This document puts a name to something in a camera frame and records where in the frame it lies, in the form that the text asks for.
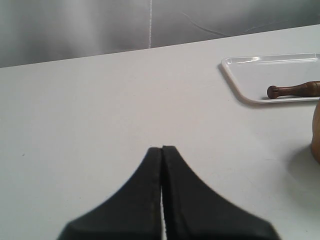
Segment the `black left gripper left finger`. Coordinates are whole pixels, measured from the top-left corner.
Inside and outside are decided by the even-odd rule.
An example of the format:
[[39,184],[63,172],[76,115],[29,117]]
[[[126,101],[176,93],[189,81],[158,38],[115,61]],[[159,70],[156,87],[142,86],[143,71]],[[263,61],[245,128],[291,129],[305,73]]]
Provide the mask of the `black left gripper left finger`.
[[162,151],[151,147],[131,178],[108,200],[70,221],[60,240],[160,240]]

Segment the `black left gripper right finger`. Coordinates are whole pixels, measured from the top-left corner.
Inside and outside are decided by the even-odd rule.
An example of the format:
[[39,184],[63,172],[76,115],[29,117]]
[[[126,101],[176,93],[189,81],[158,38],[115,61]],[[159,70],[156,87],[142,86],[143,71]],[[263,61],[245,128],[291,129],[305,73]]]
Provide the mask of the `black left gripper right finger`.
[[271,223],[206,185],[174,146],[162,147],[162,203],[169,240],[278,240]]

